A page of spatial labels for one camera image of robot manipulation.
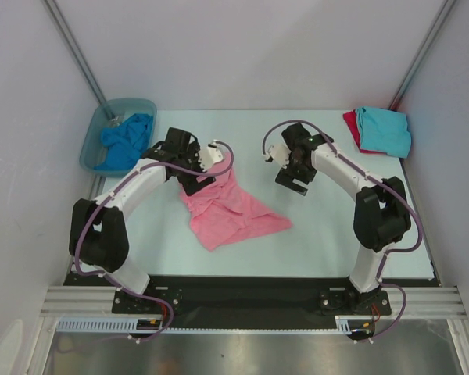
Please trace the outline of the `pink t shirt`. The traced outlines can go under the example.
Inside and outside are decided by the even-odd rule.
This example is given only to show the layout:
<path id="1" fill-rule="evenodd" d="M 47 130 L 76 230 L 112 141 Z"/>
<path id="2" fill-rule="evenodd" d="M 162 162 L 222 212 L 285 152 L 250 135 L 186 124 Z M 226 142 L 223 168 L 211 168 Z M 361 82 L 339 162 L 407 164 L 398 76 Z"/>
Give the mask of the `pink t shirt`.
<path id="1" fill-rule="evenodd" d="M 210 252 L 223 245 L 292 228 L 289 218 L 243 190 L 233 170 L 216 177 L 213 183 L 192 196 L 181 189 L 179 197 L 190 213 L 192 232 Z"/>

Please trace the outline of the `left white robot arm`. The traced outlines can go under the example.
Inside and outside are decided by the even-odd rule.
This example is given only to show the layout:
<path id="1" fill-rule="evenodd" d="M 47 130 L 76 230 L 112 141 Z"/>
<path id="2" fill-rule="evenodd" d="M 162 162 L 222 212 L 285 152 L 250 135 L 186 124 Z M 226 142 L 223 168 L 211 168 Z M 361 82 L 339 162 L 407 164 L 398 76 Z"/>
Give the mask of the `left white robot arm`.
<path id="1" fill-rule="evenodd" d="M 171 127 L 163 141 L 145 150 L 136 165 L 115 187 L 94 200 L 79 199 L 73 206 L 70 254 L 108 274 L 131 291 L 130 303 L 146 313 L 157 303 L 148 287 L 150 276 L 130 256 L 126 219 L 160 185 L 174 177 L 187 196 L 206 188 L 216 178 L 210 169 L 224 159 L 215 141 L 202 147 L 193 134 Z"/>

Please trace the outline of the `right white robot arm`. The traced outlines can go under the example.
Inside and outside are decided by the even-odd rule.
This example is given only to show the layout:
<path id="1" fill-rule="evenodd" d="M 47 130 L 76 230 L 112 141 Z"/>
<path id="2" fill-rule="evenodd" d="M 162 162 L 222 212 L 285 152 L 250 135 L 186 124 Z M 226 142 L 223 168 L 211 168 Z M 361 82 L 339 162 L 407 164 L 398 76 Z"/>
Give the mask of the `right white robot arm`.
<path id="1" fill-rule="evenodd" d="M 280 170 L 275 182 L 301 195 L 318 172 L 342 188 L 355 203 L 353 232 L 360 247 L 345 293 L 345 305 L 364 313 L 373 304 L 371 293 L 380 289 L 388 251 L 411 228 L 410 206 L 398 177 L 381 179 L 358 166 L 322 131 L 311 134 L 306 121 L 285 121 L 282 144 L 266 147 L 267 162 Z"/>

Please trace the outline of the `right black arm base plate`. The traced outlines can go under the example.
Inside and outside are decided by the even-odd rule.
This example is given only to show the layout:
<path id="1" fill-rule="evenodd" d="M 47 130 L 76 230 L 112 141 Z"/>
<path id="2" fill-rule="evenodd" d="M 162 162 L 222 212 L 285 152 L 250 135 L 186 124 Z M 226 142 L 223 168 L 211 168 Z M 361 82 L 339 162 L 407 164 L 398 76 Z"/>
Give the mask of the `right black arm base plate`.
<path id="1" fill-rule="evenodd" d="M 366 316 L 380 313 L 390 316 L 392 307 L 388 293 L 377 287 L 367 293 L 359 293 L 354 287 L 322 291 L 318 298 L 322 315 Z"/>

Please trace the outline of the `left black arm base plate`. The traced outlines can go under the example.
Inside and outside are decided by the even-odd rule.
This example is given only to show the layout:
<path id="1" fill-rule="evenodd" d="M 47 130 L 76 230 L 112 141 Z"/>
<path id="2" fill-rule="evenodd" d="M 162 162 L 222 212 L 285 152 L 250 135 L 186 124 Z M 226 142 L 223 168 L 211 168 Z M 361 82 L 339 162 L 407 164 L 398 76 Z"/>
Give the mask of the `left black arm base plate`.
<path id="1" fill-rule="evenodd" d="M 157 287 L 153 297 L 168 302 L 174 313 L 181 311 L 183 291 L 180 288 Z M 134 297 L 124 291 L 115 291 L 111 312 L 124 315 L 161 314 L 167 307 L 161 302 L 154 302 L 141 297 Z"/>

